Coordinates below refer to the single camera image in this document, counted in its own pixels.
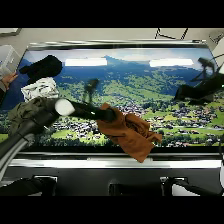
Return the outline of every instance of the glass surface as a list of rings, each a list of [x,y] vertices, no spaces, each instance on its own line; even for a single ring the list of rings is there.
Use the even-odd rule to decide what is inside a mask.
[[[135,113],[147,120],[153,131],[164,135],[161,146],[218,145],[218,139],[224,133],[224,98],[221,94],[216,94],[215,102],[205,107],[172,101],[181,84],[196,84],[189,81],[202,71],[198,59],[213,57],[208,48],[43,50],[27,51],[21,60],[19,77],[12,83],[1,106],[0,141],[7,138],[7,112],[24,101],[21,88],[26,86],[28,77],[20,74],[19,69],[47,55],[54,55],[63,62],[61,73],[54,77],[60,97],[81,102],[84,84],[98,78],[100,83],[93,97],[94,105],[107,102],[124,114]],[[158,62],[159,59],[173,59],[174,65],[158,66],[157,63],[157,67],[150,66],[150,61]],[[191,59],[193,63],[175,65],[175,59]],[[37,140],[35,144],[41,146],[111,145],[109,139],[99,133],[95,121],[71,117],[60,117],[46,133],[37,136]]]

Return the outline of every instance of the sky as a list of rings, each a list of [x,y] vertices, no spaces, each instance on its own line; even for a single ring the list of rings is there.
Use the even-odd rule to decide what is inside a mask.
[[[208,48],[126,48],[126,49],[71,49],[71,50],[45,50],[27,51],[24,59],[36,62],[47,55],[54,55],[60,61],[78,58],[100,58],[106,55],[126,61],[149,61],[153,59],[184,58],[192,59],[193,65],[185,66],[201,70],[198,63],[200,57],[211,59],[213,56]]]

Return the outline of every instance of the floor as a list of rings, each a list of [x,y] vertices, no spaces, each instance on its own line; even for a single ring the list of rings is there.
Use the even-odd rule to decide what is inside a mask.
[[[169,34],[181,36],[183,28],[169,28]],[[213,50],[216,46],[209,33],[223,28],[189,28],[186,40],[206,40]],[[22,28],[17,36],[0,37],[0,45],[12,45],[22,55],[29,43],[69,40],[128,40],[154,39],[157,28]]]

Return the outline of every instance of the person's hand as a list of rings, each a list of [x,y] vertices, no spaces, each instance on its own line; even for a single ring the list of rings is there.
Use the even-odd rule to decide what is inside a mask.
[[[8,90],[9,89],[9,84],[11,82],[13,82],[17,77],[18,77],[18,75],[16,74],[16,72],[14,72],[10,75],[4,76],[1,81],[3,82],[5,88]]]

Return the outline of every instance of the white circular joint cap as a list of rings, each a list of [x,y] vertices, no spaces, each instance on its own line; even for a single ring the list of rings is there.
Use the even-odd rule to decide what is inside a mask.
[[[55,103],[55,110],[62,116],[68,116],[75,112],[75,108],[67,99],[59,99]]]

